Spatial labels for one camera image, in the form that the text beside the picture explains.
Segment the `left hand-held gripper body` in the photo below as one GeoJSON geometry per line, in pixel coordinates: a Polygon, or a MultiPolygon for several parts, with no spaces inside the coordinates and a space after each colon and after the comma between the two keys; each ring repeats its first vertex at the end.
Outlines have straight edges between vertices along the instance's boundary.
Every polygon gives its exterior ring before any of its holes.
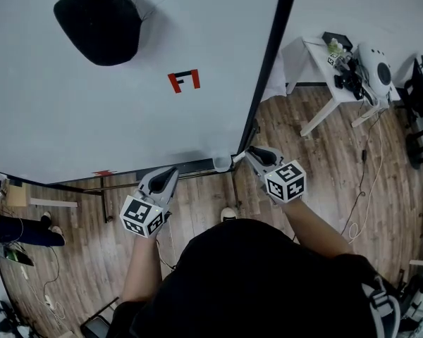
{"type": "Polygon", "coordinates": [[[171,197],[163,194],[145,194],[135,189],[127,195],[119,217],[125,230],[141,237],[155,237],[170,216],[171,197]]]}

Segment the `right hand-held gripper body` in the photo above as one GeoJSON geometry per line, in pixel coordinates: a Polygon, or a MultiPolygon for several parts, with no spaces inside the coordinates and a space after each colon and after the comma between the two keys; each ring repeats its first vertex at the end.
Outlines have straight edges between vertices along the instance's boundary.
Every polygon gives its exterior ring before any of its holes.
{"type": "Polygon", "coordinates": [[[278,205],[300,198],[306,192],[306,172],[297,161],[268,172],[263,182],[267,195],[278,205]]]}

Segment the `clear plastic cup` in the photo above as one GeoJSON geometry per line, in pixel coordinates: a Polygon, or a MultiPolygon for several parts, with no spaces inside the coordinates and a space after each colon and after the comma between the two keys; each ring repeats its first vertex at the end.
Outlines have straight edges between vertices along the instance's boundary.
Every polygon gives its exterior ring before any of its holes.
{"type": "Polygon", "coordinates": [[[233,165],[231,156],[217,156],[212,159],[214,169],[218,173],[224,173],[229,171],[233,165]]]}

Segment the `person's right forearm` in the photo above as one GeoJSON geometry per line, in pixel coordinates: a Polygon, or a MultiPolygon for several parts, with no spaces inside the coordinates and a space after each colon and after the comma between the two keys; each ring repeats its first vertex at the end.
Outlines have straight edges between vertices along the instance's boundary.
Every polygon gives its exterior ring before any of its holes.
{"type": "Polygon", "coordinates": [[[353,254],[349,243],[301,199],[281,207],[299,243],[327,258],[353,254]]]}

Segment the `person's left forearm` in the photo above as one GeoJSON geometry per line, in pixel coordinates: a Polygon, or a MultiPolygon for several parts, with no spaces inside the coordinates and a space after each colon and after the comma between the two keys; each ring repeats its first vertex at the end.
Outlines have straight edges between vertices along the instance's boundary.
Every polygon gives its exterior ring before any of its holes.
{"type": "Polygon", "coordinates": [[[161,284],[161,264],[155,238],[136,236],[125,277],[123,301],[149,301],[161,284]]]}

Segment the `black-framed whiteboard on stand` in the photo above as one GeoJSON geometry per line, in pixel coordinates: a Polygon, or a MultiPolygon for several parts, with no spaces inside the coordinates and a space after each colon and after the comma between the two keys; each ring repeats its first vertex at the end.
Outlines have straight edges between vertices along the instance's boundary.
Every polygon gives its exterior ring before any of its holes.
{"type": "Polygon", "coordinates": [[[69,182],[176,165],[210,168],[255,133],[294,0],[131,0],[128,62],[98,66],[67,38],[59,0],[0,0],[0,173],[69,182]],[[176,94],[168,74],[198,69],[176,94]]]}

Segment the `black whiteboard eraser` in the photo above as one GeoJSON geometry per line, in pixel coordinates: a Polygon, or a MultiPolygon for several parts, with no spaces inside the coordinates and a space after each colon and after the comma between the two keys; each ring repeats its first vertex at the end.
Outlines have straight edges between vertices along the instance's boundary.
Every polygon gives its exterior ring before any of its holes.
{"type": "Polygon", "coordinates": [[[131,0],[59,0],[53,12],[73,46],[95,65],[120,65],[138,52],[142,18],[131,0]]]}

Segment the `white plastic bag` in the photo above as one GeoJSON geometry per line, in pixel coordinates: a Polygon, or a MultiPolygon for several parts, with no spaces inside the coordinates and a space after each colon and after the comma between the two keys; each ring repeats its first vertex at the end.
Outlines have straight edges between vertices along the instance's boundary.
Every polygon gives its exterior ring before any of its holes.
{"type": "Polygon", "coordinates": [[[280,51],[277,53],[274,60],[271,74],[261,101],[266,101],[274,96],[286,96],[286,75],[284,71],[283,56],[280,51]]]}

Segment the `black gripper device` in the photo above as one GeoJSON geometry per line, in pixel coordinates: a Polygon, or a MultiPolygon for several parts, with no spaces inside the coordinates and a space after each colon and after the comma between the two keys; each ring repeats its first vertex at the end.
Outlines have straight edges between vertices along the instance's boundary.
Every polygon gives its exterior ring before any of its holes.
{"type": "Polygon", "coordinates": [[[346,89],[351,92],[357,101],[363,99],[362,83],[356,73],[354,58],[351,55],[330,54],[327,62],[338,72],[337,75],[334,75],[335,86],[338,89],[346,89]]]}

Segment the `person's black shirt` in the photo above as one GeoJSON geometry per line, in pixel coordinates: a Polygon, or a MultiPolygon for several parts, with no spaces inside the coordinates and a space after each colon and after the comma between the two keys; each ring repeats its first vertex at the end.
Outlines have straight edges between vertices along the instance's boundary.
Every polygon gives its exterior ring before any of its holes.
{"type": "Polygon", "coordinates": [[[363,286],[394,288],[359,255],[327,258],[266,223],[220,223],[186,246],[106,338],[377,338],[363,286]]]}

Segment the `red and black tape mark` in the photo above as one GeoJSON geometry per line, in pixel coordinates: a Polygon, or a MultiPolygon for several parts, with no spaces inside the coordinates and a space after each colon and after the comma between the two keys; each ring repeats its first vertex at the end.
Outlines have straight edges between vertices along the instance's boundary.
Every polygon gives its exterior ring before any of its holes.
{"type": "Polygon", "coordinates": [[[199,89],[201,87],[198,69],[186,70],[179,73],[170,73],[168,74],[168,79],[176,94],[180,94],[182,92],[181,85],[185,83],[186,78],[191,79],[194,89],[199,89]]]}

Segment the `black folding chair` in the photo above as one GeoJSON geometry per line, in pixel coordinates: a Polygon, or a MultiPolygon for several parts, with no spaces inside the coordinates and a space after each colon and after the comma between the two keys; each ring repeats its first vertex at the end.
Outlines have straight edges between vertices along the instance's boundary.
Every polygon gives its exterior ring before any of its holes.
{"type": "Polygon", "coordinates": [[[81,326],[80,332],[84,338],[106,338],[114,311],[119,303],[119,298],[109,302],[89,317],[81,326]]]}

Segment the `wooden table white legs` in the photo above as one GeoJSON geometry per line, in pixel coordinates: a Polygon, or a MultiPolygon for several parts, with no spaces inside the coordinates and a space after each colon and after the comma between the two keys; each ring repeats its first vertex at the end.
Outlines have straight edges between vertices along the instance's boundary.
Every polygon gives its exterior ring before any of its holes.
{"type": "Polygon", "coordinates": [[[30,188],[26,183],[17,183],[8,180],[6,204],[12,207],[47,206],[57,208],[77,208],[76,201],[57,201],[49,199],[37,199],[30,196],[30,188]]]}

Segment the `white rounded device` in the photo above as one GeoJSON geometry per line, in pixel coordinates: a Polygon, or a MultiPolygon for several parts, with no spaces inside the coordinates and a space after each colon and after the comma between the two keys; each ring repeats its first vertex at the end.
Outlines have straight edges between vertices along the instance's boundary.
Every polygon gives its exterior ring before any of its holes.
{"type": "Polygon", "coordinates": [[[385,53],[366,42],[357,46],[357,60],[365,83],[377,97],[387,97],[391,87],[391,69],[385,53]]]}

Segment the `dark tablet green screen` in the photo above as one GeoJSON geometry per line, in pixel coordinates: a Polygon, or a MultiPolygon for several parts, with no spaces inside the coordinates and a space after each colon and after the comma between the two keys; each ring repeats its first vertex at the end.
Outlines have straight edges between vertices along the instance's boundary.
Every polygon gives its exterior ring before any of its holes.
{"type": "Polygon", "coordinates": [[[0,258],[8,261],[13,261],[22,265],[33,266],[32,259],[24,252],[19,249],[14,249],[9,245],[0,243],[0,258]]]}

